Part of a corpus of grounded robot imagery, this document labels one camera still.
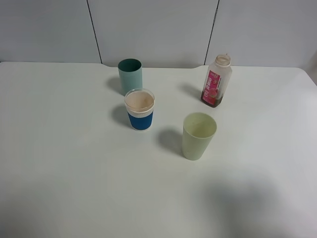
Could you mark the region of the pink labelled drink bottle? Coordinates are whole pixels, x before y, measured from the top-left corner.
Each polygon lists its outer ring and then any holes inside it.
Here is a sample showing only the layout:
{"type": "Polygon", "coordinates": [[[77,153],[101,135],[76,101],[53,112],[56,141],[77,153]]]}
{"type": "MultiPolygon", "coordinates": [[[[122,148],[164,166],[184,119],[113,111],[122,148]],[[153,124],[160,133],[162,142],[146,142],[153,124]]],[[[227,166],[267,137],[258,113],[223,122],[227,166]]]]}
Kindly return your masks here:
{"type": "Polygon", "coordinates": [[[222,101],[231,74],[230,56],[228,54],[218,55],[208,67],[201,101],[212,108],[217,107],[222,101]]]}

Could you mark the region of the blue sleeved glass cup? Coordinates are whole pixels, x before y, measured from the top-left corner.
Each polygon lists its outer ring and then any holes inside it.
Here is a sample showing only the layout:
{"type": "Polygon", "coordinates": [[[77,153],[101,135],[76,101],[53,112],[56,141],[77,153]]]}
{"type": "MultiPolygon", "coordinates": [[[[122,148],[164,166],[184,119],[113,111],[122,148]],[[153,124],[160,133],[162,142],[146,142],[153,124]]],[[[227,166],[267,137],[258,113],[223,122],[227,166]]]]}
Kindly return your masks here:
{"type": "Polygon", "coordinates": [[[125,95],[124,103],[135,130],[144,131],[152,125],[155,97],[151,91],[144,88],[130,90],[125,95]]]}

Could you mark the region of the pale green plastic cup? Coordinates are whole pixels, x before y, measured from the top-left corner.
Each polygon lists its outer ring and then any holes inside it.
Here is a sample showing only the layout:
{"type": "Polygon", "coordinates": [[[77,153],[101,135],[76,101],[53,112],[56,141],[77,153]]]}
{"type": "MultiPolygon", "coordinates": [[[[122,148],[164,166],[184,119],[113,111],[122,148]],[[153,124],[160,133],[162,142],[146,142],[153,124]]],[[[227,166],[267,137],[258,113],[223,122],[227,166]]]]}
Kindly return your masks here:
{"type": "Polygon", "coordinates": [[[217,130],[216,121],[205,113],[191,113],[183,122],[182,153],[188,160],[202,157],[217,130]]]}

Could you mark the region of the teal plastic cup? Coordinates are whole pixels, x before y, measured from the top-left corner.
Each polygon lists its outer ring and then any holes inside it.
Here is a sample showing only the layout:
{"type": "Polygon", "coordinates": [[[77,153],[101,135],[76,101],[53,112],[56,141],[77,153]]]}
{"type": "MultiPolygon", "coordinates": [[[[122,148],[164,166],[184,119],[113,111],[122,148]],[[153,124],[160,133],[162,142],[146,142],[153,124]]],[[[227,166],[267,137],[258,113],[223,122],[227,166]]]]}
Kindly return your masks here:
{"type": "Polygon", "coordinates": [[[142,88],[142,63],[137,59],[124,59],[118,64],[121,88],[125,95],[130,90],[142,88]]]}

